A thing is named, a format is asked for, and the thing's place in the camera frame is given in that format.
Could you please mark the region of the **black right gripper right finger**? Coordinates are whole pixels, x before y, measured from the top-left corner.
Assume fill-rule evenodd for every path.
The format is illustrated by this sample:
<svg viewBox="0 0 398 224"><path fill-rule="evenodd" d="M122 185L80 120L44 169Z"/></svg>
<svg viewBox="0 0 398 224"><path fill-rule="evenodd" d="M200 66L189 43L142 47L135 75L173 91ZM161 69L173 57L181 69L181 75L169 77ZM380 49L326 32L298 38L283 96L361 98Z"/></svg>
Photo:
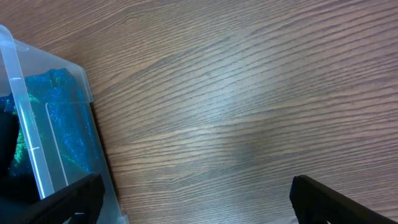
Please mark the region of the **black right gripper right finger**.
<svg viewBox="0 0 398 224"><path fill-rule="evenodd" d="M293 178L289 199L299 224L395 224L306 175Z"/></svg>

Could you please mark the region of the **black cloth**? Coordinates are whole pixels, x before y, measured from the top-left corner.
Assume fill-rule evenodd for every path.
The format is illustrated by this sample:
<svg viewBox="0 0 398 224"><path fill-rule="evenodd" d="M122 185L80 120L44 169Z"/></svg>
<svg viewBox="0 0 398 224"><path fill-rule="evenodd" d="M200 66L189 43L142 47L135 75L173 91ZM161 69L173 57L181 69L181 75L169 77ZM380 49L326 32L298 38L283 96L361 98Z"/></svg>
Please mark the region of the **black cloth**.
<svg viewBox="0 0 398 224"><path fill-rule="evenodd" d="M40 200L35 179L29 175L15 177L10 173L18 135L18 117L1 112L1 198L32 204Z"/></svg>

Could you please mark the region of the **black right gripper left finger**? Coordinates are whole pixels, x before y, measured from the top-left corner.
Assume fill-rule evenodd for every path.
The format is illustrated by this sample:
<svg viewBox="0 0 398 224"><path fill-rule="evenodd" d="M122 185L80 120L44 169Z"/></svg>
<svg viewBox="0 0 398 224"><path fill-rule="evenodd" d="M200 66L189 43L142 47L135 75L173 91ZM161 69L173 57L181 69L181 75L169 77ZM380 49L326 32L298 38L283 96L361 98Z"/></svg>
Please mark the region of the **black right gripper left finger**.
<svg viewBox="0 0 398 224"><path fill-rule="evenodd" d="M20 224L95 224L105 194L102 176L90 174L33 204L18 216Z"/></svg>

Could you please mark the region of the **sparkly blue green cloth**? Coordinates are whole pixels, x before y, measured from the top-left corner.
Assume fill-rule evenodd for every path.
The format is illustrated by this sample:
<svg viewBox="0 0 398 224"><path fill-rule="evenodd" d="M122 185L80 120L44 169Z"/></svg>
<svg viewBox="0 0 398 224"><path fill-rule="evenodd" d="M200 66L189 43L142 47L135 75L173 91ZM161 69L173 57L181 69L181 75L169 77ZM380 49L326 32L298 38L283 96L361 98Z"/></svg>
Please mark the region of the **sparkly blue green cloth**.
<svg viewBox="0 0 398 224"><path fill-rule="evenodd" d="M66 68L50 69L25 84L44 148L62 160L50 169L65 171L69 182L94 173L96 129L76 78Z"/></svg>

